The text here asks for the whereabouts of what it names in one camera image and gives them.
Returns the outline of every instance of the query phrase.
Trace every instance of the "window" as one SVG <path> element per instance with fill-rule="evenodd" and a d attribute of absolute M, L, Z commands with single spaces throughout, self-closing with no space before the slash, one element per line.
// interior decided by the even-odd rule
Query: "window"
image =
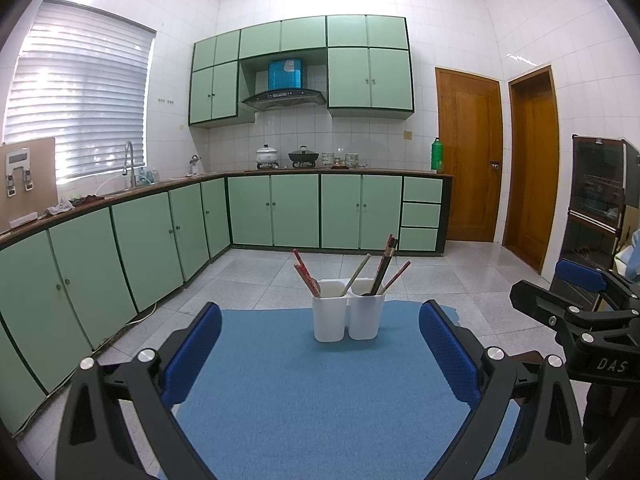
<path fill-rule="evenodd" d="M 20 51 L 4 142 L 56 137 L 59 182 L 121 168 L 128 140 L 144 165 L 154 37 L 111 14 L 45 0 Z"/>

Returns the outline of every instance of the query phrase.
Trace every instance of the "green bottle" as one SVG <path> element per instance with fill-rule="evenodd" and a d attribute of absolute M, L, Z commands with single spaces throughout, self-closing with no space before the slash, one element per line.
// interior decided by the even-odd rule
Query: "green bottle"
<path fill-rule="evenodd" d="M 442 167 L 442 143 L 440 138 L 436 137 L 436 140 L 431 145 L 431 169 L 437 170 L 438 164 Z"/>

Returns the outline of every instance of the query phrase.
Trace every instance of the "screw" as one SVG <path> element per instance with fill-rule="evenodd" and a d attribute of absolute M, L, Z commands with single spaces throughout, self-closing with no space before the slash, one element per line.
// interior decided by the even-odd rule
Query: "screw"
<path fill-rule="evenodd" d="M 499 361 L 504 357 L 504 352 L 497 346 L 492 346 L 486 351 L 486 354 L 493 360 Z"/>
<path fill-rule="evenodd" d="M 547 356 L 546 360 L 549 361 L 549 364 L 552 365 L 553 368 L 559 368 L 562 366 L 562 359 L 557 355 L 551 354 Z"/>
<path fill-rule="evenodd" d="M 138 361 L 142 361 L 143 363 L 148 363 L 156 357 L 156 351 L 151 348 L 147 348 L 138 354 Z"/>
<path fill-rule="evenodd" d="M 85 357 L 84 359 L 82 359 L 82 361 L 80 361 L 80 367 L 82 368 L 82 370 L 88 370 L 89 368 L 93 368 L 95 365 L 95 361 L 94 358 L 92 357 Z"/>

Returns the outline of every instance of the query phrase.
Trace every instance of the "blue gripper pad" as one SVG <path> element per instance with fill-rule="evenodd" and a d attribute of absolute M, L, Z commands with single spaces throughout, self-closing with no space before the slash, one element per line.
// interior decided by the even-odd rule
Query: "blue gripper pad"
<path fill-rule="evenodd" d="M 600 272 L 570 260 L 563 259 L 556 263 L 556 276 L 591 292 L 604 292 L 607 288 L 607 282 Z"/>
<path fill-rule="evenodd" d="M 220 307 L 211 303 L 164 370 L 162 403 L 184 402 L 222 330 Z"/>
<path fill-rule="evenodd" d="M 420 308 L 418 324 L 422 337 L 433 353 L 456 399 L 466 402 L 471 409 L 474 409 L 481 397 L 478 387 L 478 368 L 449 325 L 428 301 Z"/>

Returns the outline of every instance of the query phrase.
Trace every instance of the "cutting board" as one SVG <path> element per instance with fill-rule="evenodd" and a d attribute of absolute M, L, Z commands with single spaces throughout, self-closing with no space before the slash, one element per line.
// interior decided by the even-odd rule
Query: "cutting board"
<path fill-rule="evenodd" d="M 6 192 L 6 154 L 16 152 L 22 148 L 31 151 L 31 178 L 33 189 L 24 189 L 22 170 L 14 171 L 15 195 L 7 196 Z M 9 230 L 9 222 L 37 212 L 43 211 L 58 203 L 58 190 L 56 189 L 56 139 L 26 140 L 0 146 L 0 233 Z"/>

